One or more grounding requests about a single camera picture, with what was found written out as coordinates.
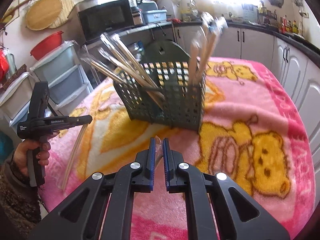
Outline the person's left forearm sleeve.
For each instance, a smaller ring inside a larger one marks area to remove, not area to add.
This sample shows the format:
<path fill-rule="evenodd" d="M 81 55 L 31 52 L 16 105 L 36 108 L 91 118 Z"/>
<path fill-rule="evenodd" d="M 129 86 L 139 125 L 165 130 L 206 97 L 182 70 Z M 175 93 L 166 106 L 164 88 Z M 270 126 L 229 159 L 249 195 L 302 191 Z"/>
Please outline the person's left forearm sleeve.
<path fill-rule="evenodd" d="M 1 239 L 27 239 L 40 221 L 37 188 L 7 159 L 1 166 Z"/>

